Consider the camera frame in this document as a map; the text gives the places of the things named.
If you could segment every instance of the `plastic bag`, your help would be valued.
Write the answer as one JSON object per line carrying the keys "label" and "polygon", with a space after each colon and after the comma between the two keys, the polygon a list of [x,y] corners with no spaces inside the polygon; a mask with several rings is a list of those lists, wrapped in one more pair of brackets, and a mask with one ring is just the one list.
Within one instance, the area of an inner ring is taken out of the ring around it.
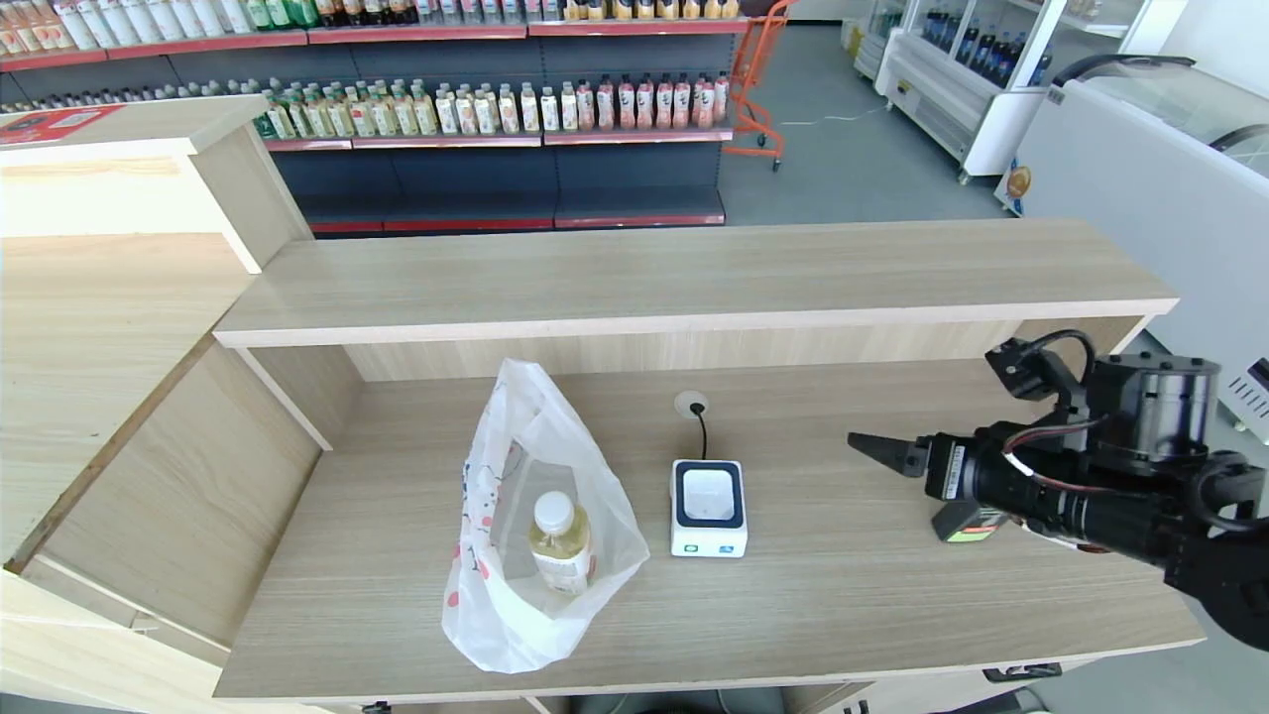
{"label": "plastic bag", "polygon": [[[462,484],[445,637],[487,672],[529,672],[569,657],[648,550],[621,482],[539,365],[503,363]],[[533,506],[548,491],[567,493],[590,517],[595,571],[577,597],[547,588],[529,549]]]}

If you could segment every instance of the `bottle cap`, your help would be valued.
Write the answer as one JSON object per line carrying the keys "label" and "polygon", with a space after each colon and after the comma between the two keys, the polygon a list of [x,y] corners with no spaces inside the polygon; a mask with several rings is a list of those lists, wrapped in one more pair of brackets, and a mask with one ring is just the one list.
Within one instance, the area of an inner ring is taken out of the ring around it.
{"label": "bottle cap", "polygon": [[562,491],[551,491],[533,505],[533,523],[542,533],[560,535],[572,526],[572,500]]}

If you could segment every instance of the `display fridge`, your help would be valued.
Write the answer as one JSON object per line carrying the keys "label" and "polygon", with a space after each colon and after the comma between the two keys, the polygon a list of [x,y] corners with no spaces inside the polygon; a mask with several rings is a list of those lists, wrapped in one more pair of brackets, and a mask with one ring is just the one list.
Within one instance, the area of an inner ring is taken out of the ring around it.
{"label": "display fridge", "polygon": [[1269,444],[1269,99],[1192,65],[1063,70],[996,197],[1020,216],[1084,218],[1167,282],[1180,302],[1150,332],[1220,363],[1221,402]]}
{"label": "display fridge", "polygon": [[959,164],[1000,175],[1057,68],[1159,52],[1187,0],[907,0],[874,86]]}

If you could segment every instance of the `gray floor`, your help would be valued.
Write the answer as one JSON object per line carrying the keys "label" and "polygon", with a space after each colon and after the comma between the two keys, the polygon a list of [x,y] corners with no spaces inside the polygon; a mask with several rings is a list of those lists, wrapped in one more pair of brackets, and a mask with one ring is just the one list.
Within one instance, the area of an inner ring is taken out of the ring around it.
{"label": "gray floor", "polygon": [[[956,164],[855,75],[836,27],[791,27],[780,38],[759,100],[788,140],[784,165],[751,156],[723,159],[721,191],[732,224],[990,218],[1001,216],[994,180],[956,183]],[[845,117],[843,120],[827,117]],[[753,136],[744,138],[750,145]],[[1269,449],[1222,422],[1208,435],[1269,464]],[[1269,654],[1253,651],[1211,624],[1198,646],[1082,667],[1036,685],[1057,714],[1265,714]],[[744,692],[727,695],[736,714],[770,711]],[[0,714],[89,714],[72,706],[0,696]]]}

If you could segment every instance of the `orange shopping cart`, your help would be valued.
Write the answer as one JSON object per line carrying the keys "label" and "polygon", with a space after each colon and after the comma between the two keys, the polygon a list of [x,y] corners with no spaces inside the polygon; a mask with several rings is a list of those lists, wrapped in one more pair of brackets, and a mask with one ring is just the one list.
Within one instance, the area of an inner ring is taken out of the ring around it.
{"label": "orange shopping cart", "polygon": [[728,153],[742,153],[746,156],[770,156],[772,170],[780,170],[780,156],[784,153],[784,137],[773,128],[772,114],[761,104],[750,96],[753,89],[763,79],[763,71],[775,48],[775,39],[779,38],[780,29],[788,23],[788,6],[797,0],[778,0],[772,4],[765,15],[759,14],[761,8],[754,8],[749,3],[742,3],[741,8],[749,18],[749,28],[740,41],[740,49],[736,51],[736,60],[731,67],[732,101],[736,107],[736,126],[733,133],[758,133],[758,147],[751,146],[723,146]]}

